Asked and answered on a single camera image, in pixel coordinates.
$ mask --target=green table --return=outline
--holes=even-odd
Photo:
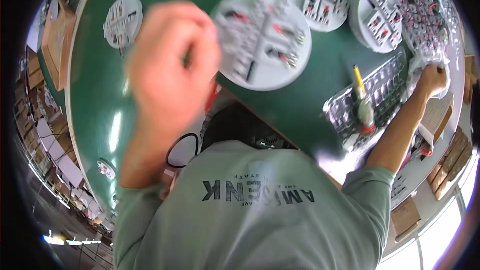
[[[162,1],[167,0],[141,0],[143,13]],[[209,12],[220,0],[190,1]],[[102,25],[114,2],[85,0],[74,37],[66,90],[67,117],[79,164],[95,199],[107,212],[114,206],[112,196],[117,180],[99,174],[97,160],[110,161],[118,173],[136,114],[122,70],[123,60],[103,38]],[[120,119],[118,133],[112,132],[115,117]]]
[[[144,14],[154,3],[141,0]],[[220,0],[190,0],[210,12]],[[116,179],[97,172],[99,158],[120,168],[131,137],[135,104],[126,84],[118,51],[103,39],[102,24],[115,0],[87,0],[74,39],[71,56],[67,115],[73,128],[77,158],[100,206],[109,211]],[[373,53],[358,43],[348,23],[330,33],[312,32],[312,51],[302,75],[279,90],[257,92],[238,87],[222,75],[218,82],[250,110],[277,129],[315,160],[324,154],[341,155],[341,140],[321,116],[327,99],[352,83],[351,68],[363,74],[381,65],[390,54]]]

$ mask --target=black cable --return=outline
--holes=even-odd
[[[195,137],[195,141],[196,141],[196,145],[195,145],[195,155],[198,154],[198,144],[199,144],[199,140],[198,140],[198,136],[194,133],[188,133],[188,134],[185,134],[185,135],[182,135],[181,137],[179,137],[174,143],[173,145],[170,147],[170,149],[168,149],[168,151],[166,152],[166,157],[165,157],[165,162],[168,166],[172,167],[172,168],[183,168],[185,167],[186,165],[183,165],[183,166],[175,166],[175,165],[172,165],[169,163],[169,156],[170,156],[170,152],[172,151],[172,149],[175,147],[175,145],[178,144],[178,142],[182,141],[183,139],[185,139],[186,137]]]
[[[69,153],[71,153],[71,152],[73,152],[73,151],[74,151],[74,150],[72,149],[72,150],[69,150],[69,151],[64,152],[64,153],[63,153],[62,155],[60,155],[57,159],[54,159],[53,162],[58,164],[58,162],[60,162],[60,160],[61,160],[63,157],[65,157],[67,154],[69,154]]]

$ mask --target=cardboard box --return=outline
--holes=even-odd
[[[467,146],[468,142],[469,142],[469,139],[464,133],[462,133],[459,140],[453,146],[452,151],[448,154],[448,156],[445,159],[445,162],[443,162],[443,165],[441,166],[437,175],[435,176],[435,178],[430,184],[431,190],[434,193],[437,191],[438,187],[442,184],[442,182],[445,180],[445,178],[447,177],[452,167],[455,165],[455,163],[459,159],[460,155],[465,150],[465,147]]]
[[[458,157],[458,160],[453,165],[452,169],[448,172],[447,177],[439,185],[438,189],[435,192],[435,198],[439,201],[442,197],[447,194],[448,190],[455,184],[455,179],[459,176],[460,171],[462,171],[467,165],[469,159],[472,156],[472,144],[469,142],[462,154]]]
[[[67,83],[68,59],[76,16],[65,0],[58,0],[58,17],[51,21],[52,9],[57,8],[55,5],[50,5],[46,16],[42,53],[53,84],[57,91],[60,91]]]
[[[442,99],[430,98],[418,131],[432,147],[438,141],[452,115],[453,93],[448,92]]]
[[[36,87],[40,84],[43,84],[44,77],[42,74],[42,70],[38,69],[36,70],[33,74],[31,74],[28,77],[28,84],[30,85],[30,88],[33,89],[33,87]]]
[[[427,176],[427,182],[429,185],[432,184],[432,182],[435,179],[435,176],[437,175],[438,171],[440,171],[440,168],[445,162],[445,159],[447,159],[447,156],[452,152],[453,147],[455,146],[455,143],[460,139],[462,136],[462,128],[459,126],[456,128],[455,135],[453,136],[452,142],[450,142],[450,145],[448,145],[447,150],[445,151],[445,154],[440,158],[438,161],[438,164],[435,165],[435,167],[432,169],[430,174]]]
[[[40,62],[37,56],[31,57],[28,61],[28,74],[32,75],[37,70],[40,70]]]
[[[408,236],[421,220],[417,206],[411,197],[392,211],[391,218],[395,231],[395,243]]]

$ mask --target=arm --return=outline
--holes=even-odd
[[[189,53],[189,67],[184,57]],[[159,183],[168,149],[194,122],[217,72],[216,29],[193,3],[149,9],[125,70],[136,99],[136,129],[124,153],[113,263],[133,269],[150,223],[162,204]]]
[[[381,166],[396,174],[423,118],[428,100],[446,86],[445,69],[431,64],[426,66],[412,96],[388,125],[368,157],[365,167]]]

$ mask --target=person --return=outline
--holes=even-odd
[[[184,60],[189,56],[188,65]],[[360,171],[341,190],[295,149],[215,143],[165,200],[171,144],[202,110],[219,65],[216,28],[193,3],[150,8],[126,71],[138,106],[119,178],[117,269],[375,269],[390,191],[428,99],[446,87],[427,66]]]

